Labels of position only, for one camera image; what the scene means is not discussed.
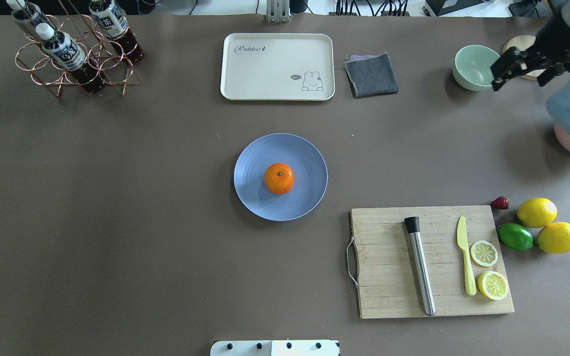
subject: red fruit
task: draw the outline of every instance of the red fruit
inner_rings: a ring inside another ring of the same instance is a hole
[[[490,205],[500,210],[509,209],[509,199],[505,198],[504,196],[499,196],[494,201],[492,201]]]

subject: plate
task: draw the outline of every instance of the plate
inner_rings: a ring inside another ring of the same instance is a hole
[[[224,40],[220,92],[229,100],[328,100],[335,93],[331,38],[230,34]]]
[[[294,185],[282,195],[263,182],[267,167],[284,163],[294,171]],[[289,221],[312,211],[323,199],[329,173],[323,155],[308,140],[289,133],[260,137],[241,152],[235,165],[235,190],[249,211],[272,221]]]

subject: white metal plate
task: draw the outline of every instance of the white metal plate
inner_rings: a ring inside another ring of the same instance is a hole
[[[339,356],[337,340],[248,340],[221,341],[210,356]]]
[[[230,100],[328,100],[333,43],[324,34],[230,34],[220,91]]]

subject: gray cloth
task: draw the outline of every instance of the gray cloth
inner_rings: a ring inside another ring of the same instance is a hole
[[[384,52],[367,59],[352,59],[344,63],[355,97],[394,94],[399,91],[391,58]]]

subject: white bracket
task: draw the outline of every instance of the white bracket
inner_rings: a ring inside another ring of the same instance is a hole
[[[289,0],[267,0],[267,22],[289,22]]]
[[[216,342],[210,356],[340,356],[338,340],[248,340]]]

